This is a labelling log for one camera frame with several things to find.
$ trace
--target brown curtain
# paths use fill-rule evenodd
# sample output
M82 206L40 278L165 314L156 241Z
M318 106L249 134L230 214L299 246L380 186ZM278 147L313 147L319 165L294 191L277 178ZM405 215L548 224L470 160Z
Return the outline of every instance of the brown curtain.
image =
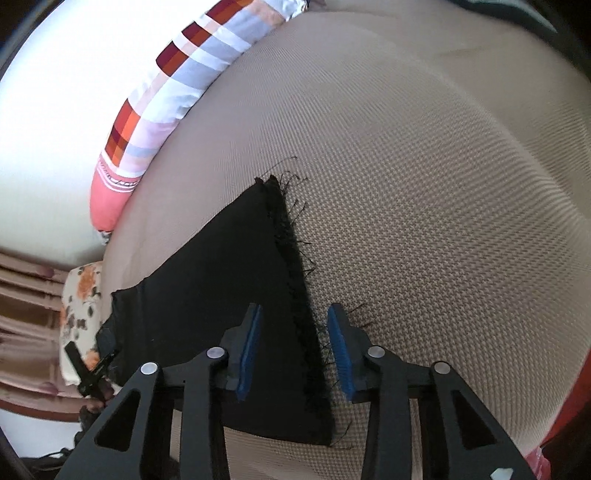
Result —
M67 272L0 254L0 408L78 421L84 399L59 364L61 292Z

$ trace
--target checkered fabric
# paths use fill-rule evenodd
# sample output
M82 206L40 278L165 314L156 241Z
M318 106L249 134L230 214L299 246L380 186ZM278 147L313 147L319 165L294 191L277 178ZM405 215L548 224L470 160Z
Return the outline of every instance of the checkered fabric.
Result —
M258 40L307 8L306 0L220 0L158 55L119 111L100 153L90 217L108 239L150 162L213 81Z

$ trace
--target folded black fabric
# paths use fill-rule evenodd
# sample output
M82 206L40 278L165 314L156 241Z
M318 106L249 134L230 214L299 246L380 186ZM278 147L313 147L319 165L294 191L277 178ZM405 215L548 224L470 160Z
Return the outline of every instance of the folded black fabric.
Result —
M252 388L243 403L224 406L224 425L328 445L333 419L320 347L274 177L257 179L152 275L113 294L103 331L122 347L113 380L123 384L144 362L180 364L218 345L251 302L264 312Z

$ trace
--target silver screw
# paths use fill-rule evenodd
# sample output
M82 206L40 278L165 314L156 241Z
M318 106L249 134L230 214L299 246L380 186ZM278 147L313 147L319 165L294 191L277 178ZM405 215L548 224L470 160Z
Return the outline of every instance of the silver screw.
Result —
M386 355L386 352L382 347L374 345L369 347L368 355L373 358L382 358L384 355Z
M154 362L148 362L147 364L143 364L139 371L141 371L144 375L152 375L158 371L158 365L156 365Z
M220 346L211 347L207 351L207 356L209 358L221 358L226 354L226 351Z
M452 371L452 368L445 362L437 362L435 364L435 371L438 374L447 375L449 372Z

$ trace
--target white wall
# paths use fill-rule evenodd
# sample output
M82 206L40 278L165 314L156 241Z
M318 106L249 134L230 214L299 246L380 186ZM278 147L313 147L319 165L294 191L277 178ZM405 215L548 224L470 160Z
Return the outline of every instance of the white wall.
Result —
M94 166L119 108L168 42L215 0L65 0L0 80L0 250L99 260Z
M19 457L37 458L62 448L74 448L78 423L32 419L0 410L0 427Z

